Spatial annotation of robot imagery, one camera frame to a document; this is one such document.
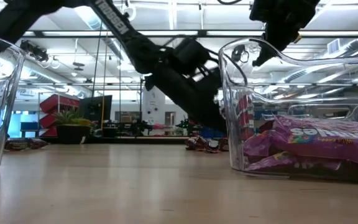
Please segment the vent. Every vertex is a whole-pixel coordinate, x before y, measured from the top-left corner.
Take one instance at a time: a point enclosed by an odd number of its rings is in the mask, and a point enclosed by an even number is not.
[[[335,39],[332,42],[327,44],[328,54],[334,54],[339,51],[341,48],[341,41],[340,39]]]

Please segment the green plant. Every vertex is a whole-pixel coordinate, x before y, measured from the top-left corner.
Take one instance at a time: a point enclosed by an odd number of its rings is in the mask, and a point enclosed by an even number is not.
[[[55,114],[55,124],[79,124],[78,119],[81,119],[80,112],[74,108],[70,110],[63,110]]]

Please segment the ceiling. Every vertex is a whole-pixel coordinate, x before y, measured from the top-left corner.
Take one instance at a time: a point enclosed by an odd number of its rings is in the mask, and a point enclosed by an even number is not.
[[[114,4],[120,9],[125,8],[122,2],[114,0]],[[249,19],[249,4],[249,0],[243,0],[240,4],[233,6],[223,6],[215,0],[131,0],[130,9],[124,11],[133,17],[131,24],[138,30],[262,30],[261,22]],[[5,3],[0,0],[0,10],[4,5]],[[305,30],[358,30],[358,1],[321,0],[318,9],[319,11]],[[87,17],[89,19],[92,13],[90,8],[62,8],[40,18],[31,30],[90,30],[85,20]],[[76,39],[31,37],[24,39],[47,49],[49,56],[58,60],[52,65],[43,63],[41,66],[71,82],[82,83],[87,78],[93,78],[95,71],[96,82],[103,82],[102,78],[105,76],[110,82],[115,82],[113,78],[122,77],[121,81],[124,83],[138,83],[142,77],[136,71],[128,70],[131,66],[127,63],[121,62],[122,69],[119,69],[120,61],[116,54],[98,38],[79,37],[77,45]],[[168,37],[151,38],[151,41],[158,45],[168,40]],[[200,38],[199,42],[204,47],[217,52],[222,46],[234,40],[235,38]],[[333,40],[333,38],[304,38],[296,44],[289,45],[283,53],[297,59],[313,58],[326,51],[327,44]],[[171,46],[176,46],[179,41],[172,42]],[[85,64],[83,71],[74,71],[73,62]],[[284,74],[289,70],[291,67],[271,64],[258,72],[261,77],[264,77],[272,72]],[[117,87],[106,86],[106,89],[115,90]]]

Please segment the wooden table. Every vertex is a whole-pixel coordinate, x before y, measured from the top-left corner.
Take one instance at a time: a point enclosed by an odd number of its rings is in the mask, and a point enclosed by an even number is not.
[[[0,223],[358,223],[358,185],[245,177],[184,146],[51,145],[4,155]]]

